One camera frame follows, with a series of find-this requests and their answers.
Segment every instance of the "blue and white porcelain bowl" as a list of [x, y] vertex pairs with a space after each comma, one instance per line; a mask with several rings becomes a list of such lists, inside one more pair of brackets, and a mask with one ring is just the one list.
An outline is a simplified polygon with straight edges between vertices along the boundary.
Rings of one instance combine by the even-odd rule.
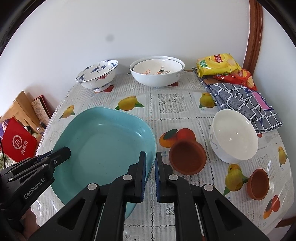
[[116, 75], [117, 65], [118, 61], [114, 59], [95, 63], [81, 71], [76, 77], [76, 82], [95, 92], [104, 91], [111, 85]]

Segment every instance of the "screw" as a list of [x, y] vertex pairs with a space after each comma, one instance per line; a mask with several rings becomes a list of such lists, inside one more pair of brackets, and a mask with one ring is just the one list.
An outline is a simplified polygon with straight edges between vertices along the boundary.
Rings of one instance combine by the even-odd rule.
[[132, 176], [132, 175], [129, 175], [129, 174], [126, 174], [126, 175], [123, 176], [123, 179], [124, 179], [125, 181], [129, 181], [129, 180], [131, 180], [132, 178], [133, 178], [133, 176]]
[[178, 179], [178, 176], [175, 175], [175, 174], [172, 174], [172, 175], [169, 175], [168, 178], [169, 178], [170, 180], [172, 180], [172, 181], [176, 181], [176, 180]]
[[204, 189], [206, 190], [206, 191], [213, 191], [213, 186], [211, 185], [211, 184], [206, 184], [205, 186], [204, 186]]
[[96, 184], [95, 183], [88, 184], [87, 189], [91, 190], [91, 191], [95, 190], [96, 189]]

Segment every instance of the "blue checkered cloth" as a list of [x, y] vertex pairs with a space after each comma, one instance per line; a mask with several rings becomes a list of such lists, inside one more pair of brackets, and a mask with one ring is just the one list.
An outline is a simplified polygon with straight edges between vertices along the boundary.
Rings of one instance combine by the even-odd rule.
[[232, 109], [243, 114], [258, 134], [276, 130], [283, 124], [278, 114], [266, 103], [260, 93], [256, 92], [268, 106], [266, 109], [263, 109], [256, 100], [253, 94], [255, 91], [245, 86], [228, 83], [207, 85], [204, 82], [205, 78], [200, 78], [198, 75], [197, 77], [206, 91], [211, 94], [219, 110]]

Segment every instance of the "yellow chip bag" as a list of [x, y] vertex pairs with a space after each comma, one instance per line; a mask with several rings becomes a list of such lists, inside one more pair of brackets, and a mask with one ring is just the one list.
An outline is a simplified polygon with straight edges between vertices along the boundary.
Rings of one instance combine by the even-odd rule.
[[235, 70], [242, 70], [230, 54], [217, 54], [197, 60], [197, 73], [204, 75], [229, 74]]

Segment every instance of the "pink label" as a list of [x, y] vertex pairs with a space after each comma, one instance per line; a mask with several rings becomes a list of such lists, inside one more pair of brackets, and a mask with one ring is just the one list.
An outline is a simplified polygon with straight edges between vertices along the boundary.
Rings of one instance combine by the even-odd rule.
[[253, 92], [253, 96], [255, 97], [255, 99], [257, 100], [257, 102], [263, 110], [273, 110], [266, 104], [266, 102], [263, 100], [263, 98], [258, 92]]

